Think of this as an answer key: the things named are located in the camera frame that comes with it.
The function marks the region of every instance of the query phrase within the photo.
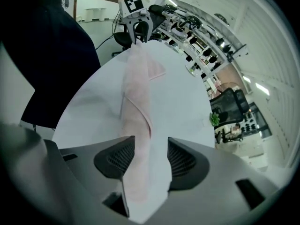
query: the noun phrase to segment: black cable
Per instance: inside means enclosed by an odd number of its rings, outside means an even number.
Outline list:
[[[112,35],[111,35],[109,38],[107,38],[106,40],[104,40],[97,48],[95,48],[96,50],[97,50],[103,43],[105,43],[107,40],[113,38],[113,36],[114,36],[114,34],[115,34],[115,32],[116,32],[116,29],[117,29],[117,23],[116,23],[116,26],[114,27],[114,31],[113,31],[113,24],[114,24],[114,22],[115,22],[117,16],[119,15],[119,12],[120,12],[120,10],[117,12],[117,15],[116,15],[116,17],[114,18],[113,23],[112,23]]]

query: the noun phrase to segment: round white tabletop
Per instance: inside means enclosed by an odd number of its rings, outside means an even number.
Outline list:
[[[200,77],[186,69],[186,61],[158,41],[143,44],[144,49],[166,70],[150,81],[150,112],[153,124],[149,198],[143,204],[127,201],[130,219],[144,222],[167,199],[172,180],[167,160],[168,137],[214,147],[214,128],[204,126],[211,112],[205,86]],[[121,86],[128,50],[100,68],[78,90],[56,127],[53,141],[59,149],[100,143],[119,137],[121,130]]]

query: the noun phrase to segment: black and white square marker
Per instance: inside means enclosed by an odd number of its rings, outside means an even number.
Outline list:
[[[130,13],[144,8],[142,0],[124,0]]]

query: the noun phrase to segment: pink towel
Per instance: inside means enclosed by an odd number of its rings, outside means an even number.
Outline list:
[[[152,130],[149,80],[163,74],[164,67],[146,53],[141,41],[132,44],[123,80],[120,136],[135,136],[135,156],[123,177],[126,198],[135,202],[145,201],[148,191]]]

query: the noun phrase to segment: green plant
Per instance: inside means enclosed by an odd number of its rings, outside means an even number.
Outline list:
[[[215,113],[215,112],[211,112],[210,113],[210,123],[212,124],[212,126],[216,127],[219,125],[220,123],[220,118],[219,118],[219,114]]]

